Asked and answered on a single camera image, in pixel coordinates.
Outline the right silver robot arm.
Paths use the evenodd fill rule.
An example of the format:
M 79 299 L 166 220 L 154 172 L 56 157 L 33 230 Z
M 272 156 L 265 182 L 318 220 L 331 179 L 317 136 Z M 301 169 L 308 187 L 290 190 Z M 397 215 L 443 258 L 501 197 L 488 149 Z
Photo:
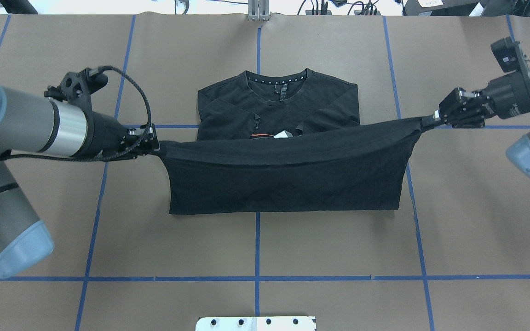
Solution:
M 425 128 L 478 129 L 493 117 L 507 120 L 530 114 L 530 58 L 521 43 L 508 36 L 492 43 L 490 49 L 503 75 L 479 90 L 453 89 L 433 115 L 423 117 Z M 507 148 L 506 157 L 530 178 L 530 132 Z

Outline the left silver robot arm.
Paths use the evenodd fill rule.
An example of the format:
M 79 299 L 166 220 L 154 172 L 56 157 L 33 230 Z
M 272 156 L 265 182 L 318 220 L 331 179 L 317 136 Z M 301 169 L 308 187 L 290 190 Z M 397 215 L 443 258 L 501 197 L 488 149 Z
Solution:
M 95 112 L 92 94 L 106 86 L 107 71 L 120 74 L 140 94 L 146 122 L 122 125 Z M 145 92 L 111 65 L 69 72 L 58 86 L 36 96 L 0 85 L 0 279 L 38 264 L 55 249 L 46 223 L 31 205 L 7 162 L 41 159 L 71 163 L 132 160 L 159 150 Z

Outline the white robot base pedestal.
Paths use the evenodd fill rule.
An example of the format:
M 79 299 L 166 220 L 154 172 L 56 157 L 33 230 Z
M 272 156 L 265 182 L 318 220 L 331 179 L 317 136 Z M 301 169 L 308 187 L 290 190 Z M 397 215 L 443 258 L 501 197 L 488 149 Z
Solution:
M 198 319 L 196 331 L 317 331 L 313 316 L 230 316 Z

